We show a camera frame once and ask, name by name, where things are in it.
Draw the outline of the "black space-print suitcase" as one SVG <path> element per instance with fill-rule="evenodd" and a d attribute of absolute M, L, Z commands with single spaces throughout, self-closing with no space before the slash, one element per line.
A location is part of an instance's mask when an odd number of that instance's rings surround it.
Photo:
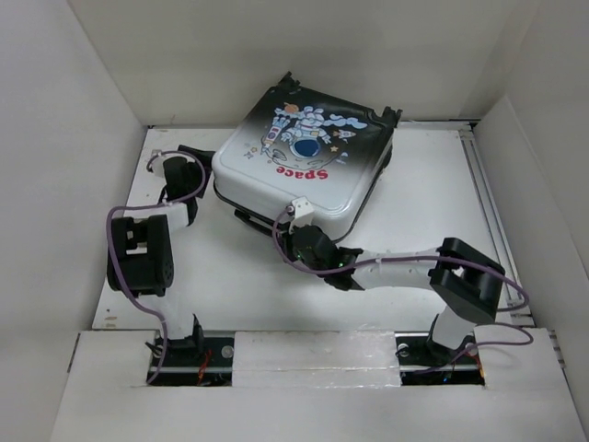
<path fill-rule="evenodd" d="M 314 223 L 340 242 L 392 158 L 401 114 L 377 113 L 285 74 L 215 152 L 215 193 L 265 229 L 304 197 Z"/>

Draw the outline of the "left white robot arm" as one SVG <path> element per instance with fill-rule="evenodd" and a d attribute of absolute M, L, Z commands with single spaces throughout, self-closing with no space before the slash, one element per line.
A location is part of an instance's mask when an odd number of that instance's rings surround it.
<path fill-rule="evenodd" d="M 213 151 L 185 145 L 153 151 L 145 168 L 163 181 L 157 203 L 115 207 L 107 215 L 108 284 L 160 321 L 161 336 L 147 347 L 170 364 L 191 366 L 204 357 L 200 322 L 168 289 L 175 275 L 171 234 L 196 220 L 213 157 Z"/>

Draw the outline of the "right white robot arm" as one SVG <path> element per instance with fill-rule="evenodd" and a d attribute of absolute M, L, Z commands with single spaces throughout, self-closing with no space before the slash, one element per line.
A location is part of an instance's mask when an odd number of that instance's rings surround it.
<path fill-rule="evenodd" d="M 302 272 L 341 291 L 380 287 L 431 290 L 445 303 L 418 348 L 422 365 L 450 363 L 479 325 L 493 324 L 505 270 L 458 238 L 432 250 L 399 253 L 339 247 L 313 225 L 272 233 L 277 250 Z"/>

